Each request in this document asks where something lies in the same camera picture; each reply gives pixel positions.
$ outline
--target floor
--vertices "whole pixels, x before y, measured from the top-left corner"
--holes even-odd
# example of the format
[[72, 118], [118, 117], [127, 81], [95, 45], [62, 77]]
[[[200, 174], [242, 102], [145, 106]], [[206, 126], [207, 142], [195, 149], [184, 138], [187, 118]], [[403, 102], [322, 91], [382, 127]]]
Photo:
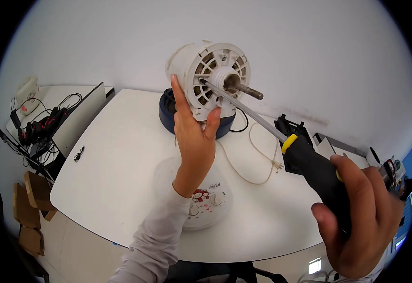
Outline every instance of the floor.
[[[41, 216], [41, 227], [45, 256], [39, 256], [38, 261], [49, 273], [50, 283], [107, 282], [127, 250], [84, 229], [60, 212], [51, 221]], [[297, 283], [301, 276], [312, 279], [308, 275], [309, 262], [318, 257], [322, 260], [322, 270], [330, 271], [332, 268], [322, 243], [293, 254], [254, 262], [254, 266], [280, 273], [289, 283]], [[271, 280], [258, 275], [258, 282]]]

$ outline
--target hand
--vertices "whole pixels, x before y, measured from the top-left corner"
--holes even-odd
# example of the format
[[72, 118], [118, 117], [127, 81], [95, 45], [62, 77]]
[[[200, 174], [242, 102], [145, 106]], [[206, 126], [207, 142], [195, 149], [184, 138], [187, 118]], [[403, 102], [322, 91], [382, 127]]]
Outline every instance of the hand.
[[177, 112], [175, 135], [181, 152], [181, 166], [173, 182], [175, 191], [190, 198], [203, 182], [215, 158], [215, 133], [220, 125], [220, 108], [215, 108], [207, 117], [206, 128], [193, 118], [189, 104], [175, 74], [171, 75]]
[[403, 202], [389, 194], [379, 171], [360, 170], [349, 158], [333, 155], [330, 161], [338, 169], [350, 201], [352, 232], [343, 239], [335, 215], [322, 203], [311, 211], [318, 222], [332, 267], [348, 279], [368, 275], [378, 264], [395, 235], [403, 215]]

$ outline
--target screwdriver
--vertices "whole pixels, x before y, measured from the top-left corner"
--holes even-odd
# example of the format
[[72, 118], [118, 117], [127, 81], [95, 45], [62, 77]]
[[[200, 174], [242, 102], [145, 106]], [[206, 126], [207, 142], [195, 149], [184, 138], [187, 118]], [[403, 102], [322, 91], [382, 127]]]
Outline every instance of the screwdriver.
[[239, 107], [283, 143], [283, 159], [296, 166], [308, 185], [315, 190], [324, 203], [337, 217], [339, 227], [347, 234], [351, 232], [349, 197], [336, 167], [324, 156], [318, 154], [303, 136], [292, 134], [287, 137], [260, 115], [233, 98], [204, 78], [199, 81], [230, 103]]

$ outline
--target white power cord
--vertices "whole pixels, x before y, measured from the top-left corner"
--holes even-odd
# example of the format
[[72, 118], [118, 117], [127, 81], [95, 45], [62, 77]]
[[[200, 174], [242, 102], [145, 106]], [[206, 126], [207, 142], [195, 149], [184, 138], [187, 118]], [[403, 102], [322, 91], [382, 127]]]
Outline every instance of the white power cord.
[[262, 154], [264, 157], [266, 157], [266, 158], [272, 163], [272, 166], [270, 167], [269, 175], [267, 176], [267, 179], [266, 179], [264, 182], [262, 182], [262, 183], [254, 183], [254, 182], [251, 182], [251, 181], [247, 180], [246, 178], [244, 178], [241, 174], [239, 174], [239, 172], [237, 172], [236, 168], [233, 166], [233, 164], [231, 163], [230, 159], [228, 158], [228, 155], [226, 154], [226, 150], [225, 150], [225, 148], [223, 147], [223, 145], [222, 145], [218, 140], [216, 140], [216, 142], [217, 142], [218, 144], [220, 144], [220, 146], [222, 147], [223, 152], [225, 153], [226, 160], [228, 160], [228, 163], [231, 165], [232, 169], [239, 175], [239, 177], [241, 177], [241, 178], [242, 178], [244, 181], [246, 181], [247, 183], [250, 183], [250, 184], [253, 184], [253, 185], [262, 185], [262, 184], [266, 183], [266, 182], [269, 180], [270, 176], [272, 175], [272, 171], [273, 171], [273, 168], [274, 168], [274, 167], [277, 168], [277, 169], [282, 169], [283, 166], [282, 166], [282, 164], [281, 164], [280, 162], [275, 161], [275, 156], [277, 155], [277, 149], [278, 149], [278, 139], [275, 139], [275, 140], [276, 140], [276, 141], [275, 141], [275, 142], [276, 142], [276, 143], [275, 143], [275, 152], [273, 153], [273, 158], [272, 158], [272, 159], [270, 159], [270, 158], [267, 157], [264, 153], [262, 153], [262, 152], [255, 146], [255, 144], [253, 143], [251, 133], [252, 133], [253, 126], [255, 126], [256, 124], [258, 124], [258, 123], [254, 123], [254, 124], [250, 127], [250, 130], [248, 131], [248, 138], [250, 139], [250, 143], [253, 145], [253, 147], [254, 147], [256, 150], [258, 150], [258, 152], [259, 152], [260, 154]]

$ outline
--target small black clip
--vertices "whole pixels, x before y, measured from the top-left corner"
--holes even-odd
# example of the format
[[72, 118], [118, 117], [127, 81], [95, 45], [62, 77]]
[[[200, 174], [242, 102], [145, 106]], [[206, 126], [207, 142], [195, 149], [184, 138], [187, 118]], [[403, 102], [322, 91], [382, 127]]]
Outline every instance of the small black clip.
[[85, 149], [85, 146], [82, 146], [82, 148], [80, 149], [80, 152], [76, 152], [76, 154], [74, 156], [74, 161], [75, 162], [79, 161], [80, 157], [83, 154], [84, 149]]

